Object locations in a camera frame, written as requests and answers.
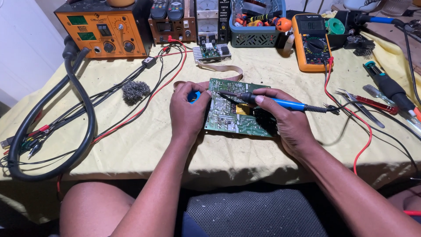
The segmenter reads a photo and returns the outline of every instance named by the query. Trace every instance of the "yellow multimeter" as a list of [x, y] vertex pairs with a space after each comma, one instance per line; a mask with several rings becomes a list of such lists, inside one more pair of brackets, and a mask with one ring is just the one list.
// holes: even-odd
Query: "yellow multimeter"
[[327, 62], [332, 53], [322, 16], [319, 14], [295, 15], [292, 18], [292, 29], [300, 70], [304, 72], [325, 71], [323, 62]]

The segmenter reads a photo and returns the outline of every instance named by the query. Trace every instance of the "gray basket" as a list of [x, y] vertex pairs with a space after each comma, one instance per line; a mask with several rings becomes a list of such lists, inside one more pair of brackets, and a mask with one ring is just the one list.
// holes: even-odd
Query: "gray basket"
[[[271, 0], [272, 9], [270, 12], [282, 10], [282, 17], [286, 16], [285, 0]], [[232, 0], [234, 7], [242, 7], [243, 0]], [[247, 47], [275, 47], [279, 31], [274, 26], [265, 27], [237, 27], [233, 24], [232, 14], [229, 18], [231, 28], [231, 45], [235, 48]]]

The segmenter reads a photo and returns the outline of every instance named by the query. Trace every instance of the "display screen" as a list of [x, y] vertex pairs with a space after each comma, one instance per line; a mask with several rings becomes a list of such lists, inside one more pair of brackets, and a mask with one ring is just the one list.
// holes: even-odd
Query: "display screen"
[[81, 40], [96, 40], [92, 32], [79, 32], [78, 35]]
[[85, 20], [84, 16], [67, 16], [69, 22], [72, 25], [87, 25], [88, 23]]
[[301, 30], [324, 30], [322, 21], [301, 21]]
[[171, 22], [157, 23], [158, 31], [173, 31], [173, 24]]

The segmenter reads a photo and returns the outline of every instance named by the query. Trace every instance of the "person's left hand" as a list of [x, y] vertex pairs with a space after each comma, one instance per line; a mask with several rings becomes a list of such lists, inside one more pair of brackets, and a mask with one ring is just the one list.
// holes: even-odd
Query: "person's left hand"
[[[200, 97], [190, 104], [187, 95], [193, 91], [200, 91]], [[173, 128], [173, 138], [181, 137], [194, 142], [203, 127], [205, 110], [211, 99], [211, 92], [203, 87], [188, 81], [179, 84], [171, 97], [170, 116]]]

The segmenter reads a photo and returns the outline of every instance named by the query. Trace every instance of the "power switch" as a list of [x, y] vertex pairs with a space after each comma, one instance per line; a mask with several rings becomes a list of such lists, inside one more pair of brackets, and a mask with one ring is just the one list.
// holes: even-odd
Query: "power switch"
[[98, 30], [102, 36], [112, 36], [106, 24], [96, 24], [96, 26], [98, 27]]

